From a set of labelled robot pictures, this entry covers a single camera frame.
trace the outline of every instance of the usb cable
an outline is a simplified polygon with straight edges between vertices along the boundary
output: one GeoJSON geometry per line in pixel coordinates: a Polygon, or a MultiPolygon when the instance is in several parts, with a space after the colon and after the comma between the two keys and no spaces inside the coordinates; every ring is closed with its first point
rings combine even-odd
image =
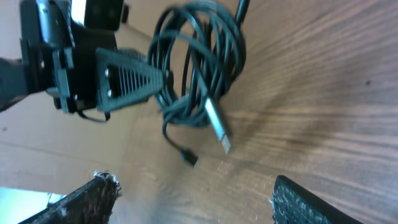
{"type": "Polygon", "coordinates": [[[219,102],[246,62],[246,44],[241,24],[248,7],[248,0],[240,0],[236,14],[232,16],[227,8],[216,2],[190,2],[168,8],[156,25],[147,62],[167,74],[165,88],[155,95],[164,116],[163,134],[180,151],[183,159],[193,166],[198,157],[169,138],[167,125],[171,123],[202,128],[212,124],[225,153],[228,153],[231,144],[219,102]],[[200,20],[199,15],[206,16],[208,20],[200,20]],[[186,23],[194,29],[192,36],[181,32],[186,23]],[[176,40],[188,44],[180,98],[174,92],[174,76],[170,72],[171,51],[176,40]],[[187,88],[190,63],[192,72],[187,88]]]}

